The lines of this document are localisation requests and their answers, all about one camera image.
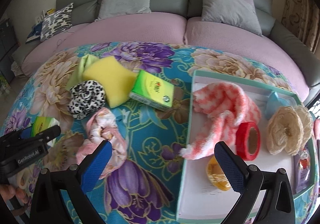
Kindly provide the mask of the purple cartoon wipes pack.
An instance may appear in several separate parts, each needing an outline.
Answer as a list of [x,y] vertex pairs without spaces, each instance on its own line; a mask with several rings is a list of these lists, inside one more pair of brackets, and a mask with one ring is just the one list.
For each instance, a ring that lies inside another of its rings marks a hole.
[[295,156],[295,192],[307,188],[310,180],[311,158],[308,145],[305,145]]

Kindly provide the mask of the leopard print scrunchie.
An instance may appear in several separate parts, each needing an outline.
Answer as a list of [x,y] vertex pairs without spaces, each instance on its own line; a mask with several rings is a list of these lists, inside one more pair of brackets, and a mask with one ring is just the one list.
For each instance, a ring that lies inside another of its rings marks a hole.
[[67,106],[69,113],[77,120],[101,109],[106,103],[103,86],[95,81],[80,82],[70,89],[71,100]]

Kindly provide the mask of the small green tissue pack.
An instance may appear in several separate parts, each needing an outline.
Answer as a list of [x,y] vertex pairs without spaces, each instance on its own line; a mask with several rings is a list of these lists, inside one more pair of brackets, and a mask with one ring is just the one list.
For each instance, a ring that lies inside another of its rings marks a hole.
[[33,138],[37,136],[37,134],[52,127],[53,129],[49,133],[49,138],[46,138],[45,140],[49,147],[54,147],[56,138],[61,134],[61,128],[59,121],[53,117],[37,116],[34,123],[31,125],[30,137]]

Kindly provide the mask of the pink sofa seat cover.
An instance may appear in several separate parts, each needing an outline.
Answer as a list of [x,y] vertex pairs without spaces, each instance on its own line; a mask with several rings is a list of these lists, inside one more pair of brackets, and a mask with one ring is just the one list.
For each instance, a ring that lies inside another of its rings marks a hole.
[[186,44],[251,58],[283,73],[302,101],[306,101],[310,94],[296,63],[269,38],[222,23],[204,22],[200,17],[186,20],[176,14],[159,12],[84,23],[44,42],[32,42],[30,53],[21,62],[21,69],[29,76],[55,52],[85,44],[116,41]]

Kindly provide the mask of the blue surgical face mask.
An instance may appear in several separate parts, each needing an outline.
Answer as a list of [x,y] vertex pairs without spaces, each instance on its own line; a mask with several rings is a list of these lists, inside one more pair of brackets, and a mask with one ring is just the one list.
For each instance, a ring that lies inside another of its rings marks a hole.
[[297,103],[295,100],[284,99],[282,97],[279,97],[277,92],[272,92],[271,95],[268,97],[265,105],[265,119],[269,120],[275,114],[279,107],[294,107],[296,105]]

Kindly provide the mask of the light green cloth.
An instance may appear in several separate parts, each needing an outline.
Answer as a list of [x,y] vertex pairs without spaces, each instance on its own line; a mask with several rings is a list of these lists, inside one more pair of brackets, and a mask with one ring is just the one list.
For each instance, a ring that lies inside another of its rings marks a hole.
[[66,90],[70,91],[72,87],[82,82],[82,75],[84,71],[97,61],[99,61],[99,58],[91,54],[87,54],[81,57],[78,65],[75,67],[75,70],[71,74],[71,77],[69,78],[69,81],[66,84]]

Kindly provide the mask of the blue pillow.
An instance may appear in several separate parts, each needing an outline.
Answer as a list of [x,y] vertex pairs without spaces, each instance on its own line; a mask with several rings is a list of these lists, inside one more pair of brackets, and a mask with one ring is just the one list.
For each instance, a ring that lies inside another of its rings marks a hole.
[[27,36],[27,39],[26,39],[26,42],[25,42],[26,44],[27,43],[31,43],[31,42],[36,41],[36,40],[40,40],[42,24],[43,24],[43,22],[40,22],[40,23],[32,26],[31,32]]

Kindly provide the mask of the yellow sponge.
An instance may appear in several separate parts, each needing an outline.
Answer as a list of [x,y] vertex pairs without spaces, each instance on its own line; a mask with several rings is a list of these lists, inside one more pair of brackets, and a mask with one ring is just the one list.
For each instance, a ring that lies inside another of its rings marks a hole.
[[110,108],[118,107],[129,99],[136,78],[137,73],[125,68],[114,56],[99,59],[82,73],[84,81],[95,80],[103,86]]

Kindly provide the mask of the red tape roll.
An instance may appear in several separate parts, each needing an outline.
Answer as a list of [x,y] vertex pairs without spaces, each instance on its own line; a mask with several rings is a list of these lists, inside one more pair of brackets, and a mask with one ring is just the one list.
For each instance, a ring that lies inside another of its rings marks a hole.
[[260,131],[254,122],[241,123],[236,132],[236,154],[245,161],[253,161],[259,154]]

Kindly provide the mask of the orange yellow round object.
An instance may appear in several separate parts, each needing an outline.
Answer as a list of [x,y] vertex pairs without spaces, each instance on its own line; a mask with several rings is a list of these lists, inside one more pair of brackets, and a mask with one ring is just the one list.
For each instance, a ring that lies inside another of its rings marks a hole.
[[210,183],[221,191],[228,191],[231,185],[215,156],[212,156],[207,164],[206,173]]

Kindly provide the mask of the grey pink pillow right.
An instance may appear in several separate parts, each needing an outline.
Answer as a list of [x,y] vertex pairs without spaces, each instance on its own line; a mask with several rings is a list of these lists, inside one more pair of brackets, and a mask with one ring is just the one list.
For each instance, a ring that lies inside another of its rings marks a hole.
[[202,0],[201,20],[224,23],[262,35],[253,0]]

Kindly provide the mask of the floral blue tablecloth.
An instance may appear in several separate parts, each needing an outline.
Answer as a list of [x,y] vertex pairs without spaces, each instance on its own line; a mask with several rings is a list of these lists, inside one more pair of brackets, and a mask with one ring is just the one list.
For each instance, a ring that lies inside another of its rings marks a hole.
[[285,72],[286,61],[274,58],[270,67],[229,52],[204,47],[153,42],[106,42],[58,52],[42,63],[17,96],[1,134],[30,126],[38,116],[53,117],[61,127],[49,153],[30,166],[23,189],[32,197],[42,167],[64,170],[75,161],[85,137],[85,125],[68,112],[66,84],[85,55],[114,56],[130,70],[145,70],[175,87],[173,107],[160,112],[135,100],[113,108],[112,113],[127,141],[124,165],[100,180],[89,198],[106,223],[175,223],[176,202],[189,120],[191,77],[197,69],[237,76],[295,92]]

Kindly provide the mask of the pink patterned fabric scrunchie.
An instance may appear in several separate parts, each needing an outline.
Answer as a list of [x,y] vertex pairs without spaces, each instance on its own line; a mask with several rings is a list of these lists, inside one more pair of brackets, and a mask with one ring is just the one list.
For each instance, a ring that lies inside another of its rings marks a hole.
[[127,142],[122,137],[116,123],[116,116],[107,108],[101,108],[86,123],[87,139],[84,140],[76,153],[76,163],[92,154],[104,140],[112,145],[112,155],[100,175],[100,179],[107,177],[119,169],[127,159]]

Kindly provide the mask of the beige patterned curtain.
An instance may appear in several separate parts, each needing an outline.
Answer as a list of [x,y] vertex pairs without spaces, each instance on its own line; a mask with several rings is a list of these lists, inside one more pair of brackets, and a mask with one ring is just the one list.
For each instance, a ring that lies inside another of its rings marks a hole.
[[319,46],[319,8],[314,0],[285,0],[281,23],[313,53]]

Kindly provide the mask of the books on sofa end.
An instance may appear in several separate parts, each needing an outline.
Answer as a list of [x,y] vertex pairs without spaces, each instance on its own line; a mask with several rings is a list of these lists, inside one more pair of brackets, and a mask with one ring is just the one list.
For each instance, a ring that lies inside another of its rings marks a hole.
[[47,10],[47,11],[44,11],[44,10],[43,10],[43,11],[40,13],[39,16],[35,17],[35,24],[36,24],[36,25],[39,24],[40,22],[42,22],[42,21],[44,20],[45,17],[47,17],[47,16],[49,16],[49,15],[55,13],[55,12],[56,12],[56,9],[55,9],[55,8],[49,9],[49,10]]

